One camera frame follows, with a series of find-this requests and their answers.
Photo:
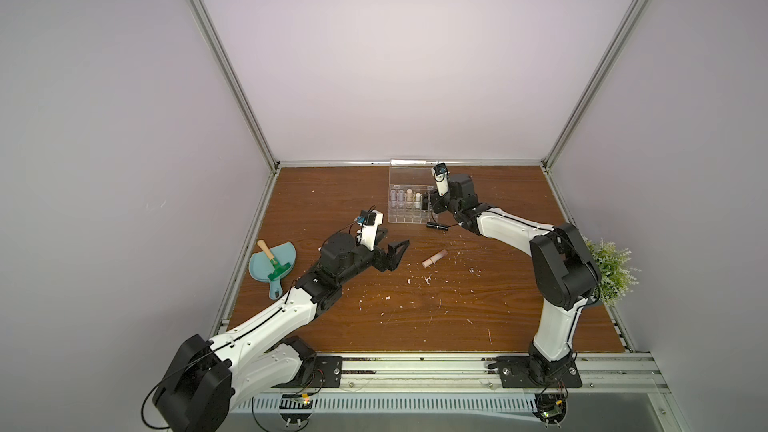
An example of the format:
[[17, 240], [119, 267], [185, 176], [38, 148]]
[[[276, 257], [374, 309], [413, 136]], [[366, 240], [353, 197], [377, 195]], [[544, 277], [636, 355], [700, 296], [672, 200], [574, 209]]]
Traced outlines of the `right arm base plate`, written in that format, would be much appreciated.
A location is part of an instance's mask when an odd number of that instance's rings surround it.
[[530, 356], [499, 356], [487, 369], [499, 376], [503, 388], [581, 388], [583, 382], [570, 354], [557, 361]]

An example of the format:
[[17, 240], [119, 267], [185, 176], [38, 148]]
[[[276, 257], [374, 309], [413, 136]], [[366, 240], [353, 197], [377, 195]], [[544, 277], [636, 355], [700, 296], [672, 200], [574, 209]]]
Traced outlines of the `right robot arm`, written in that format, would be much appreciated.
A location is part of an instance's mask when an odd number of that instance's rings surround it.
[[452, 176], [444, 163], [432, 169], [436, 189], [430, 210], [449, 212], [457, 224], [527, 254], [543, 308], [529, 348], [527, 370], [536, 384], [548, 384], [572, 367], [573, 336], [584, 308], [599, 301], [602, 274], [579, 230], [570, 223], [538, 223], [478, 199], [472, 178]]

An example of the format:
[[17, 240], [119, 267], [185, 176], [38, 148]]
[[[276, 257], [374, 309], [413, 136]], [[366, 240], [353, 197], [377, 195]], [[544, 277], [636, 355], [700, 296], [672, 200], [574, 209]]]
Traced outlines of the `peach lip gloss tube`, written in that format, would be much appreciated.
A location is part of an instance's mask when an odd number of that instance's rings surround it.
[[422, 266], [424, 268], [428, 268], [436, 264], [438, 261], [443, 259], [447, 255], [447, 251], [445, 249], [441, 250], [440, 252], [430, 256], [426, 260], [422, 262]]

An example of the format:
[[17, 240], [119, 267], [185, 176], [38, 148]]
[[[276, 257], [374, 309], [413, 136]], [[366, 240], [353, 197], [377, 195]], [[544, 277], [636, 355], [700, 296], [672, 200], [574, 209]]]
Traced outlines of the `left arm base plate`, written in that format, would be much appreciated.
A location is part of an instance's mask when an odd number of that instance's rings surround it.
[[336, 389], [341, 384], [343, 358], [321, 355], [304, 361], [293, 379], [279, 384], [279, 388]]

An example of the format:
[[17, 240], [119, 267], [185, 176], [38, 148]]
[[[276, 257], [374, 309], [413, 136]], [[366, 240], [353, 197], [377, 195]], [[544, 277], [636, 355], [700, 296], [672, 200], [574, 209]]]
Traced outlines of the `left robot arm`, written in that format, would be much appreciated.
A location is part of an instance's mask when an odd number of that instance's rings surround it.
[[209, 339], [198, 334], [186, 339], [143, 401], [162, 417], [159, 430], [216, 431], [246, 399], [275, 386], [308, 384], [316, 353], [295, 331], [327, 312], [359, 274], [398, 268], [410, 243], [380, 247], [384, 236], [377, 232], [365, 242], [348, 232], [333, 234], [312, 266], [272, 305]]

